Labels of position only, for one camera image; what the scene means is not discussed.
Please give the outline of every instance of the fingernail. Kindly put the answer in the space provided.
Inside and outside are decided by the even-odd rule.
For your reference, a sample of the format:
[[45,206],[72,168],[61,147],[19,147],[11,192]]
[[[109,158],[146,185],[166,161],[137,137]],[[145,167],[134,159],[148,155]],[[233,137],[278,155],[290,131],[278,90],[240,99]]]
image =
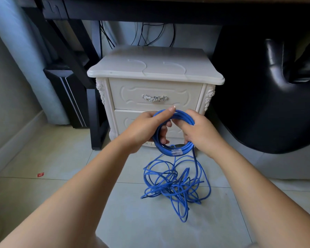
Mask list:
[[171,112],[174,112],[175,111],[175,106],[172,105],[168,110],[171,111]]

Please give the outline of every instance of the baseboard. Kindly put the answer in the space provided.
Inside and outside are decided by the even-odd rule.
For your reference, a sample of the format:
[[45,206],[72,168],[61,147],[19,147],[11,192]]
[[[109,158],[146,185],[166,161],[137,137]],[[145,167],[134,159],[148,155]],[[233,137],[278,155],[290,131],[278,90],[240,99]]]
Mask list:
[[44,111],[39,112],[15,136],[0,148],[0,171],[18,154],[24,145],[47,123]]

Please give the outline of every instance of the forearm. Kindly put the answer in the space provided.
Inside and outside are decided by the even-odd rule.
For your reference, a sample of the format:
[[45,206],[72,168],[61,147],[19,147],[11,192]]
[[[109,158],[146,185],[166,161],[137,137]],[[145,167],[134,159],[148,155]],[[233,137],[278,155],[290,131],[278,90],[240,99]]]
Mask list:
[[242,155],[223,144],[213,156],[262,247],[310,247],[310,215]]
[[128,147],[120,139],[110,142],[0,247],[85,247],[85,241],[95,233],[128,155]]

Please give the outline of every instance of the hand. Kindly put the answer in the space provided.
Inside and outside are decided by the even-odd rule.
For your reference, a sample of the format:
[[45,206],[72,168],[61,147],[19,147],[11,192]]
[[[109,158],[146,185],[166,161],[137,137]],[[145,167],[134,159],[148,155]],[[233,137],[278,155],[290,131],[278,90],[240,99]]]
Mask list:
[[169,109],[153,117],[156,112],[157,111],[145,111],[141,113],[118,137],[128,143],[132,148],[131,153],[137,152],[145,142],[153,141],[152,136],[157,127],[165,121],[167,122],[162,126],[160,131],[160,142],[162,144],[169,143],[166,139],[166,133],[168,131],[167,126],[172,126],[172,122],[169,119],[175,112],[175,106],[171,106]]
[[186,113],[193,118],[194,125],[190,125],[183,120],[172,119],[174,124],[182,129],[185,144],[188,141],[192,142],[199,150],[211,158],[217,153],[217,150],[223,148],[223,146],[228,146],[213,124],[205,116],[190,109]]

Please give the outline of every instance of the top drawer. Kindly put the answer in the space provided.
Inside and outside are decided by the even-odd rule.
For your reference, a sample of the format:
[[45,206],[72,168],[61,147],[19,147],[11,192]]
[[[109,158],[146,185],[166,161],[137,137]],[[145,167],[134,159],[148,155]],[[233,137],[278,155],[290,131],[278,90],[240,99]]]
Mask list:
[[[143,79],[109,78],[115,109],[162,110],[175,105],[177,109],[196,109],[202,83],[154,81]],[[148,96],[166,96],[160,102],[142,98]]]

